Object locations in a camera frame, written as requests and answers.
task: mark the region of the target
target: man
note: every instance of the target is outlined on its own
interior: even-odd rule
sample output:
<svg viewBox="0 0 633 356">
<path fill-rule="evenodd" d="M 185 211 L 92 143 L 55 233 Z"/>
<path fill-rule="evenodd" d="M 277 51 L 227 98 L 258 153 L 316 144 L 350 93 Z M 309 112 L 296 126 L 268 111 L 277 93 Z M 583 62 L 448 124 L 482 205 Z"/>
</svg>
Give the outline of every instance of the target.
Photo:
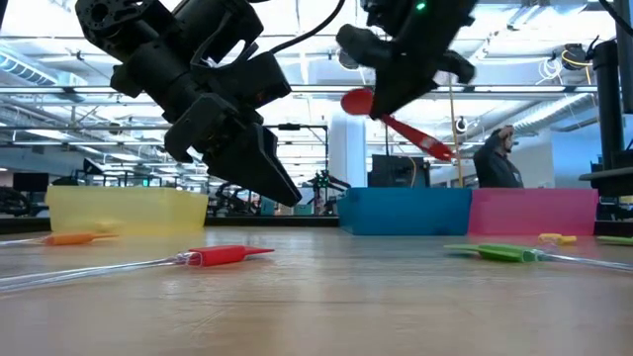
<svg viewBox="0 0 633 356">
<path fill-rule="evenodd" d="M 480 188 L 523 188 L 521 173 L 507 159 L 514 145 L 514 128 L 496 129 L 475 152 L 475 170 Z"/>
</svg>

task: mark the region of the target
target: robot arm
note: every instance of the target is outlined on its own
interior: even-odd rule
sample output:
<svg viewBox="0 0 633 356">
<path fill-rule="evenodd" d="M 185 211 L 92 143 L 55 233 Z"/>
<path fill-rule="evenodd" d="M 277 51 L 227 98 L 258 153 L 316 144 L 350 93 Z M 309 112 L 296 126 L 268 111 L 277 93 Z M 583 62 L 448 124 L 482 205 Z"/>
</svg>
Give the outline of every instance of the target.
<svg viewBox="0 0 633 356">
<path fill-rule="evenodd" d="M 301 194 L 277 158 L 277 137 L 263 128 L 256 109 L 291 92 L 274 57 L 322 30 L 344 0 L 312 31 L 253 56 L 263 32 L 249 3 L 266 0 L 183 0 L 169 12 L 158 0 L 77 0 L 75 10 L 86 39 L 122 62 L 110 85 L 131 97 L 142 91 L 172 124 L 165 149 L 191 162 L 193 147 L 208 173 L 286 206 Z M 385 41 L 350 25 L 336 39 L 359 63 L 376 69 L 371 116 L 391 114 L 437 87 L 437 70 L 470 81 L 474 68 L 447 47 L 468 25 L 477 0 L 361 0 L 368 25 L 392 36 Z M 231 64 L 214 67 L 240 41 Z"/>
</svg>

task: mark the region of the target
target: black cable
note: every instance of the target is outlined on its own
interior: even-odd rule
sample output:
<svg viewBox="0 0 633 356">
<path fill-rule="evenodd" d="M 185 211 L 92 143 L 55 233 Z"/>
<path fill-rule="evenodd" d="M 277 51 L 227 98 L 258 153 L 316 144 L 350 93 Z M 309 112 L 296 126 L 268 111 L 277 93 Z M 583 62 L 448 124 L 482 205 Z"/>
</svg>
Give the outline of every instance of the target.
<svg viewBox="0 0 633 356">
<path fill-rule="evenodd" d="M 289 41 L 286 41 L 282 44 L 277 44 L 275 45 L 272 49 L 270 49 L 270 52 L 272 53 L 277 53 L 279 51 L 282 51 L 288 47 L 291 47 L 293 45 L 296 45 L 300 42 L 303 42 L 307 39 L 309 39 L 310 37 L 318 34 L 321 30 L 323 30 L 327 25 L 329 25 L 335 18 L 336 16 L 338 16 L 338 13 L 340 13 L 340 11 L 343 9 L 343 5 L 345 4 L 345 0 L 338 0 L 338 4 L 336 5 L 336 8 L 334 9 L 334 11 L 332 11 L 332 13 L 325 19 L 323 20 L 323 22 L 321 22 L 318 26 L 316 26 L 315 28 L 311 29 L 310 31 L 297 36 Z"/>
<path fill-rule="evenodd" d="M 615 23 L 622 28 L 622 30 L 630 37 L 633 37 L 633 29 L 631 28 L 631 26 L 629 26 L 629 24 L 626 23 L 626 21 L 624 21 L 624 19 L 622 19 L 622 17 L 620 15 L 618 15 L 617 11 L 615 11 L 615 9 L 613 9 L 613 7 L 611 6 L 611 4 L 609 4 L 607 2 L 607 0 L 598 0 L 598 2 L 600 3 L 600 5 L 602 5 L 602 7 L 604 8 L 604 10 L 606 10 L 606 12 L 611 16 L 611 18 L 613 18 L 613 20 L 615 21 Z"/>
</svg>

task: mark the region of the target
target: desk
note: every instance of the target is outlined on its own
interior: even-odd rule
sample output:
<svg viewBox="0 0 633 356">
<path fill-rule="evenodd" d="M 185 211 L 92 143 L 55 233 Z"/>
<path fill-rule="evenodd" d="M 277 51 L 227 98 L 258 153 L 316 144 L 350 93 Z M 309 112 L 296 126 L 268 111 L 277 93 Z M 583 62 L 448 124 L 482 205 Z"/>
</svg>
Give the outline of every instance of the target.
<svg viewBox="0 0 633 356">
<path fill-rule="evenodd" d="M 463 240 L 212 227 L 192 236 L 2 249 L 4 276 L 204 244 L 277 252 L 0 295 L 0 347 L 8 356 L 631 354 L 633 275 L 444 255 L 444 243 Z M 599 252 L 617 261 L 633 256 L 630 247 Z"/>
</svg>

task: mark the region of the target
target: translucent yellow container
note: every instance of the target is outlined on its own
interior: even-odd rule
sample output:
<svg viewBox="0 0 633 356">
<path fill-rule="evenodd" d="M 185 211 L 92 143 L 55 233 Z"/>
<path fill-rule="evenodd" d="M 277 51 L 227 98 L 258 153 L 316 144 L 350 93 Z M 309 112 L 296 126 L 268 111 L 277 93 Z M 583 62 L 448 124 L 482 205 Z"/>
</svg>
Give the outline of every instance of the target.
<svg viewBox="0 0 633 356">
<path fill-rule="evenodd" d="M 50 186 L 46 203 L 53 232 L 125 234 L 200 230 L 208 197 L 173 188 Z"/>
</svg>

